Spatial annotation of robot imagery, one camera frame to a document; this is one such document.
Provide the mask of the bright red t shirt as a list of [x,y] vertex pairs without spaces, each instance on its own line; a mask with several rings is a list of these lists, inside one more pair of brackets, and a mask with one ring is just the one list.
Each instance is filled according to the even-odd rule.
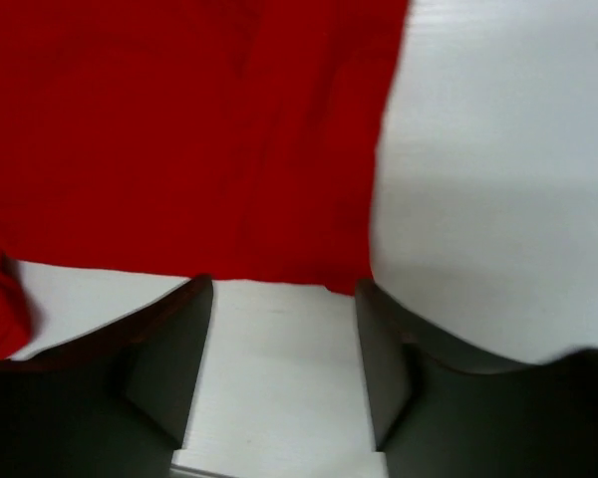
[[349,295],[405,1],[0,1],[0,359],[11,260]]

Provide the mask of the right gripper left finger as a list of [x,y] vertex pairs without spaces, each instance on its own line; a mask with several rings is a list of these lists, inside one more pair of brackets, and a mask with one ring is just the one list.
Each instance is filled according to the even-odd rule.
[[211,279],[26,360],[0,361],[0,477],[165,477],[184,443]]

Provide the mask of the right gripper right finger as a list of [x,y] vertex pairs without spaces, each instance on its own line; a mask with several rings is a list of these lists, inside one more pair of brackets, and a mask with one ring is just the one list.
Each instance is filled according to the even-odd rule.
[[598,477],[598,349],[528,364],[355,291],[376,449],[392,477]]

